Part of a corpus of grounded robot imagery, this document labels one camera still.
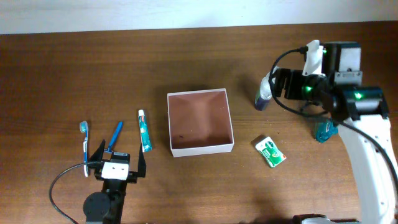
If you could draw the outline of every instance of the gum packet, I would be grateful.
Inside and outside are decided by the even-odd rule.
[[[266,158],[271,168],[274,168],[286,159],[286,156],[279,151],[270,137],[266,137],[261,142],[257,143],[256,149]]]

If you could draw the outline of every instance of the blue toothbrush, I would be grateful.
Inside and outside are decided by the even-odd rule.
[[[86,133],[85,140],[83,141],[83,153],[84,153],[84,162],[88,162],[87,156],[87,142],[88,142],[88,124],[87,121],[82,121],[80,123],[80,132]],[[85,176],[88,177],[88,166],[84,165]]]
[[[112,152],[113,152],[112,147],[113,147],[114,143],[116,142],[116,140],[119,136],[120,130],[122,130],[122,127],[123,127],[123,121],[120,121],[113,136],[112,136],[111,141],[109,142],[108,148],[104,149],[104,152],[112,154]]]

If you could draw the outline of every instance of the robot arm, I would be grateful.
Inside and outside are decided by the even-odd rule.
[[[378,87],[361,87],[361,47],[355,42],[307,45],[304,70],[279,68],[274,76],[274,94],[291,100],[308,100],[372,137],[386,152],[393,170],[398,170],[392,150],[388,108]],[[338,126],[351,161],[361,202],[362,223],[395,223],[396,177],[386,158],[362,134]],[[327,218],[307,218],[302,223],[332,223]]]
[[[86,224],[119,224],[121,222],[127,184],[136,184],[139,177],[146,175],[146,162],[139,148],[138,171],[129,171],[130,154],[113,152],[110,160],[102,159],[105,140],[90,161],[101,162],[91,165],[97,180],[104,182],[102,191],[92,193],[84,202]]]

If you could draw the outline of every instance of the green led light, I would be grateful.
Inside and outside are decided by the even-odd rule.
[[[355,98],[356,98],[357,100],[360,100],[360,99],[362,99],[362,97],[363,97],[363,95],[360,94],[360,93],[354,93],[354,96],[355,96]]]

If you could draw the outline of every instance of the white cardboard box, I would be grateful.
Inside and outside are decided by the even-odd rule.
[[[231,152],[234,146],[226,90],[167,94],[174,157]]]

